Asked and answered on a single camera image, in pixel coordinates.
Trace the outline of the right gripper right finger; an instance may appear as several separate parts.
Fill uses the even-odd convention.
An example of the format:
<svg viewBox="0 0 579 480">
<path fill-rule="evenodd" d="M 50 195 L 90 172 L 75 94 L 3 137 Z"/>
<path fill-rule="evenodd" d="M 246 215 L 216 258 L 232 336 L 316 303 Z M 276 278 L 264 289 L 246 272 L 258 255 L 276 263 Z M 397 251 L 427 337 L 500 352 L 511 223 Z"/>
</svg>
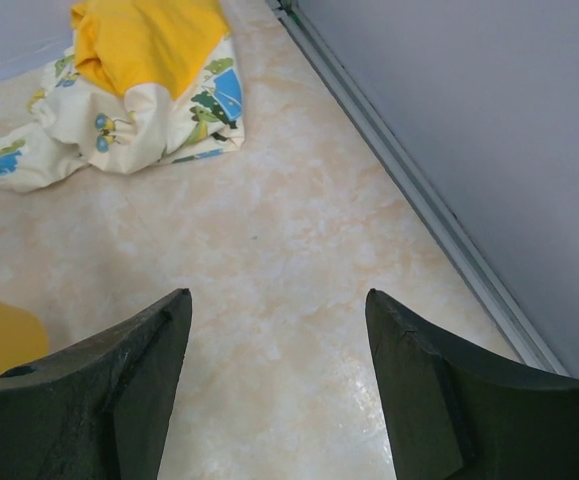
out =
<svg viewBox="0 0 579 480">
<path fill-rule="evenodd" d="M 486 350 L 383 291 L 365 318 L 399 479 L 579 479 L 579 379 Z"/>
</svg>

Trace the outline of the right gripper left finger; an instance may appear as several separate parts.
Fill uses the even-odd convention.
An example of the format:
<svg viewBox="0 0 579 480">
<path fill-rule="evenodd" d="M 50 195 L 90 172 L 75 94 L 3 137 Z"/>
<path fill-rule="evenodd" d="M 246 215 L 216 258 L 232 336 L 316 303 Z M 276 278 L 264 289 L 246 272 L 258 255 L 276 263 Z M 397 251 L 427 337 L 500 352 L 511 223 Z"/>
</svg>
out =
<svg viewBox="0 0 579 480">
<path fill-rule="evenodd" d="M 155 479 L 188 345 L 192 296 L 0 375 L 0 479 Z"/>
</svg>

